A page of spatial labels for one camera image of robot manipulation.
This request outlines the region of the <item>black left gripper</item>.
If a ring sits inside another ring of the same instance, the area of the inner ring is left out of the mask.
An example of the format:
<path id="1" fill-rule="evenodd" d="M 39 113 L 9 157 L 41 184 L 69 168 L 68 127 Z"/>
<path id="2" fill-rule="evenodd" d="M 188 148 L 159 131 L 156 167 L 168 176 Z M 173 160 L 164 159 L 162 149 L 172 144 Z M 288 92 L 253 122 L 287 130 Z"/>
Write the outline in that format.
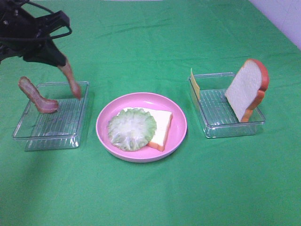
<path id="1" fill-rule="evenodd" d="M 34 17 L 22 8 L 30 4 L 50 14 Z M 22 57 L 26 62 L 65 66 L 66 57 L 53 40 L 70 32 L 51 36 L 62 27 L 70 29 L 70 19 L 63 12 L 51 10 L 29 0 L 2 0 L 0 2 L 0 59 Z"/>

